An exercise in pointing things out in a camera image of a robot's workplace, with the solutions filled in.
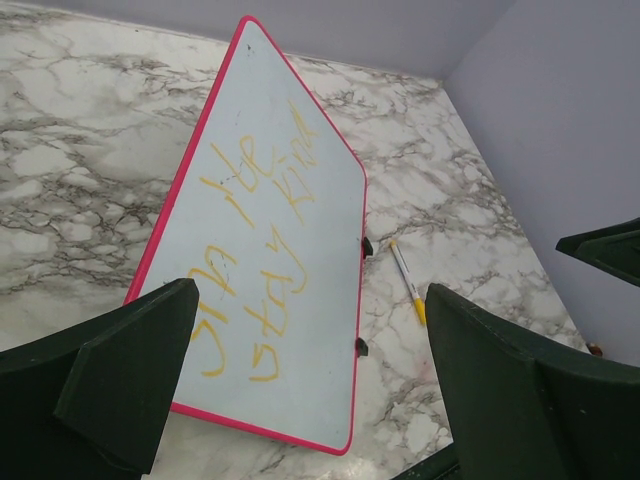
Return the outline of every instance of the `yellow handwriting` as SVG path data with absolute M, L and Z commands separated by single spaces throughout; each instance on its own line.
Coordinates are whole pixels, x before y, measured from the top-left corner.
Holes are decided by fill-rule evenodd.
M 229 190 L 228 188 L 223 187 L 222 185 L 209 180 L 208 178 L 205 177 L 200 177 L 200 181 L 202 183 L 204 183 L 205 185 L 209 185 L 210 187 L 213 187 L 217 190 L 220 190 L 222 192 L 225 193 L 225 197 L 224 199 L 229 202 L 231 205 L 233 205 L 233 207 L 238 211 L 238 213 L 240 213 L 240 215 L 242 215 L 242 218 L 244 218 L 245 222 L 247 222 L 249 224 L 249 226 L 251 228 L 256 228 L 255 224 L 253 223 L 253 221 L 251 220 L 251 218 L 249 218 L 249 215 L 247 215 L 245 213 L 245 211 L 242 209 L 242 207 L 240 207 L 240 205 L 238 205 L 238 202 L 236 202 L 233 199 L 233 193 L 231 192 L 231 190 Z
M 271 380 L 275 380 L 280 376 L 280 364 L 278 363 L 278 354 L 276 353 L 275 349 L 271 345 L 267 345 L 265 343 L 260 345 L 260 347 L 258 347 L 257 343 L 253 344 L 253 364 L 252 364 L 253 368 L 256 368 L 258 366 L 258 364 L 260 363 L 260 360 L 262 360 L 262 355 L 264 354 L 265 350 L 271 353 L 271 356 L 273 357 L 273 365 L 275 367 L 275 371 L 271 375 L 264 376 L 264 377 L 249 377 L 249 380 L 251 380 L 252 382 L 270 382 Z
M 276 333 L 276 335 L 278 335 L 279 337 L 282 337 L 284 335 L 284 332 L 287 329 L 287 325 L 289 324 L 289 311 L 287 310 L 287 306 L 285 304 L 286 299 L 285 299 L 284 284 L 292 283 L 293 280 L 290 277 L 275 275 L 271 272 L 265 272 L 264 270 L 261 271 L 260 273 L 267 279 L 267 296 L 276 305 L 276 307 L 282 310 L 282 317 L 283 317 L 282 327 L 280 328 L 276 327 L 269 320 L 269 307 L 265 300 L 261 301 L 262 314 L 259 314 L 258 312 L 256 312 L 255 310 L 253 310 L 252 308 L 246 305 L 244 306 L 244 311 L 247 312 L 252 317 L 257 318 L 262 322 L 262 335 L 266 337 L 268 334 L 268 329 L 271 329 Z M 273 290 L 271 288 L 271 282 L 273 281 L 280 282 L 281 293 L 279 297 L 273 293 Z
M 233 173 L 234 177 L 238 179 L 240 184 L 244 188 L 246 188 L 248 192 L 252 193 L 258 187 L 258 174 L 254 170 L 254 167 L 253 167 L 253 165 L 251 165 L 251 163 L 246 162 L 243 159 L 242 163 L 240 163 L 240 168 L 236 169 L 236 167 L 229 161 L 229 159 L 225 156 L 224 153 L 222 153 L 222 151 L 216 146 L 215 143 L 211 144 L 211 148 L 213 148 L 216 151 L 216 153 L 218 154 L 218 156 L 224 161 L 224 163 L 227 164 L 227 166 L 229 167 L 229 170 L 231 170 L 231 172 Z M 242 176 L 240 175 L 240 171 L 242 170 L 242 164 L 243 163 L 246 163 L 247 168 L 249 169 L 249 172 L 251 172 L 251 176 L 253 177 L 253 184 L 252 185 L 247 184 L 247 182 L 245 182 L 244 179 L 242 178 Z
M 280 232 L 278 232 L 278 229 L 273 224 L 271 224 L 271 236 L 273 238 L 273 243 L 267 242 L 267 244 L 266 244 L 267 247 L 270 248 L 271 250 L 273 250 L 274 252 L 278 253 L 280 251 L 279 245 L 282 245 L 282 247 L 289 254 L 289 256 L 293 259 L 293 261 L 296 262 L 296 265 L 298 265 L 298 268 L 302 272 L 302 278 L 303 278 L 302 282 L 300 282 L 299 286 L 297 286 L 294 289 L 292 289 L 291 293 L 300 293 L 300 292 L 302 292 L 305 289 L 305 287 L 307 286 L 307 271 L 305 270 L 304 266 L 302 265 L 302 262 L 298 259 L 298 257 L 293 252 L 293 250 L 291 250 L 289 245 L 287 245 L 286 242 L 282 239 L 282 235 L 280 235 Z
M 309 166 L 315 167 L 318 165 L 313 155 L 311 155 L 311 152 L 309 152 L 308 147 L 303 145 L 299 138 L 291 140 L 291 148 L 293 149 L 293 158 L 298 160 L 304 168 L 308 169 Z
M 275 160 L 275 158 L 278 156 L 276 154 L 276 147 L 271 147 L 271 158 Z M 278 158 L 278 163 L 284 163 L 284 161 L 287 159 L 286 155 L 281 156 L 280 158 Z
M 224 353 L 222 342 L 220 342 L 220 338 L 216 333 L 216 329 L 213 328 L 213 326 L 204 319 L 200 321 L 196 329 L 191 334 L 191 341 L 193 342 L 196 338 L 198 338 L 198 336 L 200 336 L 200 333 L 202 332 L 203 329 L 209 332 L 209 334 L 213 337 L 213 340 L 216 343 L 216 346 L 218 347 L 218 351 L 220 352 L 221 362 L 220 362 L 220 367 L 216 368 L 215 370 L 206 370 L 200 373 L 205 377 L 217 377 L 222 372 L 224 372 L 224 369 L 227 365 L 227 357 Z
M 296 127 L 298 128 L 298 132 L 300 132 L 300 139 L 304 142 L 307 147 L 311 147 L 313 143 L 311 142 L 312 137 L 317 137 L 318 134 L 311 130 L 307 124 L 305 123 L 302 115 L 298 111 L 297 107 L 293 103 L 293 101 L 289 100 L 289 108 L 291 109 L 291 114 L 293 115 L 293 120 L 296 122 Z
M 272 182 L 276 185 L 276 187 L 278 187 L 282 195 L 284 195 L 284 197 L 287 199 L 287 201 L 289 202 L 289 205 L 291 205 L 291 207 L 293 208 L 293 211 L 296 213 L 298 219 L 300 220 L 300 223 L 304 225 L 304 219 L 302 218 L 302 215 L 300 215 L 300 211 L 298 210 L 297 205 L 298 203 L 305 202 L 305 201 L 315 202 L 316 199 L 311 193 L 311 191 L 309 190 L 309 187 L 307 187 L 307 184 L 304 183 L 304 180 L 302 180 L 300 175 L 298 175 L 298 172 L 296 171 L 296 169 L 294 167 L 287 167 L 287 170 L 293 173 L 293 175 L 298 179 L 298 183 L 302 185 L 302 188 L 304 188 L 304 190 L 307 192 L 307 195 L 302 195 L 297 198 L 293 197 L 293 192 L 291 189 L 291 185 L 289 184 L 289 180 L 287 180 L 286 172 L 282 173 L 282 179 L 284 180 L 286 189 L 285 187 L 282 186 L 282 184 L 278 183 L 277 180 L 272 180 Z
M 264 171 L 260 166 L 256 163 L 256 159 L 254 158 L 255 152 L 255 142 L 251 135 L 245 135 L 240 139 L 240 150 L 242 150 L 242 158 L 254 169 L 260 172 L 265 177 L 270 177 L 273 175 L 273 169 L 275 168 L 276 163 L 276 149 L 273 147 L 271 152 L 271 166 L 268 171 Z
M 234 265 L 238 263 L 235 258 L 233 258 L 227 252 L 222 250 L 220 247 L 216 247 L 215 245 L 209 245 L 207 246 L 204 252 L 204 261 L 209 266 L 213 274 L 207 273 L 200 268 L 194 267 L 191 270 L 189 270 L 189 273 L 187 273 L 187 277 L 188 278 L 194 278 L 195 276 L 204 277 L 208 280 L 211 280 L 213 283 L 215 283 L 220 288 L 222 288 L 225 292 L 235 297 L 236 296 L 235 290 L 229 286 L 229 282 L 222 276 L 222 274 L 220 273 L 220 270 L 218 270 L 218 267 L 214 265 L 213 260 L 211 259 L 212 253 L 218 253 L 223 261 L 225 258 L 227 258 Z M 218 320 L 221 320 L 224 323 L 229 323 L 229 320 L 227 319 L 227 316 L 224 313 L 220 312 L 219 310 L 216 310 L 213 307 L 210 307 L 203 301 L 198 302 L 198 308 L 200 308 L 200 310 L 202 310 L 203 312 L 214 316 Z

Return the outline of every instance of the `black clip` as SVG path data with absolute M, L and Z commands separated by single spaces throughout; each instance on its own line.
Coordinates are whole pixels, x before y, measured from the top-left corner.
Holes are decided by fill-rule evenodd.
M 360 337 L 356 340 L 356 352 L 358 352 L 358 358 L 369 356 L 369 346 Z
M 367 258 L 373 255 L 373 245 L 367 237 L 362 239 L 362 258 Z

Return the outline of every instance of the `dark green object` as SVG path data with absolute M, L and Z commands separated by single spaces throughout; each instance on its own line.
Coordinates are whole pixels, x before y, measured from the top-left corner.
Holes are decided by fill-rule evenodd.
M 369 345 L 362 338 L 356 339 L 356 352 L 359 357 L 367 357 L 369 355 Z
M 0 354 L 0 479 L 149 473 L 198 306 L 176 280 Z
M 556 250 L 640 287 L 640 218 L 562 238 Z
M 429 287 L 426 307 L 458 478 L 638 478 L 640 369 L 546 339 L 442 285 Z
M 448 445 L 394 480 L 464 480 L 455 447 Z
M 362 258 L 367 258 L 373 255 L 373 245 L 368 237 L 362 239 Z

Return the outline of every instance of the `gray marble veining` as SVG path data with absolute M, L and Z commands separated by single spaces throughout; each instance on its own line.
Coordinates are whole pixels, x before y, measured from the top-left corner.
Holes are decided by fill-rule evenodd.
M 227 45 L 9 4 L 0 45 L 3 350 L 122 303 Z M 382 480 L 447 445 L 392 237 L 422 294 L 443 283 L 583 348 L 438 82 L 291 61 L 369 177 L 370 356 L 358 367 L 351 450 L 331 457 L 171 414 L 150 478 Z

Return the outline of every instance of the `yellow marker cap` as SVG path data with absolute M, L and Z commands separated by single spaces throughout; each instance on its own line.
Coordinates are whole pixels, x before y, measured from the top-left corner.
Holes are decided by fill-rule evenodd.
M 422 301 L 421 298 L 416 298 L 413 301 L 413 304 L 416 307 L 416 312 L 418 312 L 418 317 L 420 317 L 420 323 L 422 323 L 422 325 L 424 325 L 425 327 L 427 326 L 427 312 L 424 308 L 424 302 Z

